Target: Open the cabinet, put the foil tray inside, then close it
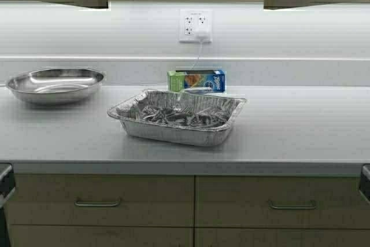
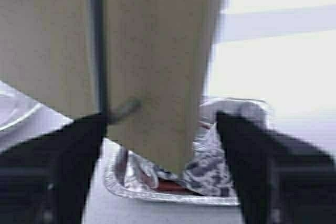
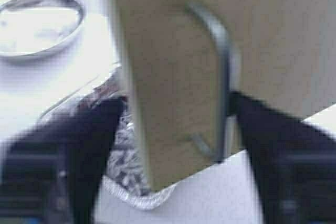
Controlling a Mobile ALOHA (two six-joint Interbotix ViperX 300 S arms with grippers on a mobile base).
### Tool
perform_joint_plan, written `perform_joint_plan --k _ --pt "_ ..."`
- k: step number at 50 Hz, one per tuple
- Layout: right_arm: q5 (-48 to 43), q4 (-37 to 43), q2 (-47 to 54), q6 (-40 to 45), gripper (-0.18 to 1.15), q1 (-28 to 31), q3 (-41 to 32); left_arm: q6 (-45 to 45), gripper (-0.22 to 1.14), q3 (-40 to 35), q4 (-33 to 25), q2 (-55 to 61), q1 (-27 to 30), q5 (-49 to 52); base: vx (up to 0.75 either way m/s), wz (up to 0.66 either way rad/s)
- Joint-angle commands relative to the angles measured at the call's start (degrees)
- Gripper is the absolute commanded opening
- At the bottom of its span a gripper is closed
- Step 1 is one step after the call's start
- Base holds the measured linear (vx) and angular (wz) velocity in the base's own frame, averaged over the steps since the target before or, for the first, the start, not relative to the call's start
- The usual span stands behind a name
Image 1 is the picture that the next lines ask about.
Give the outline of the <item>right robot base edge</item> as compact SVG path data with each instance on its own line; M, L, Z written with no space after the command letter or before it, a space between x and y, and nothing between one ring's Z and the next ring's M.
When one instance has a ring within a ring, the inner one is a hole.
M359 192L367 202L370 202L370 168L369 164L364 164L361 169Z

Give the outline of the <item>left robot base edge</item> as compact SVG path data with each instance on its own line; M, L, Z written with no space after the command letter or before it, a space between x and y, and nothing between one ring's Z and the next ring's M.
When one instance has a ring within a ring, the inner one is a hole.
M11 198L11 196L16 191L16 181L14 177L14 169L11 164L1 163L0 168L0 180L1 180L1 203L0 206L6 204L6 202Z

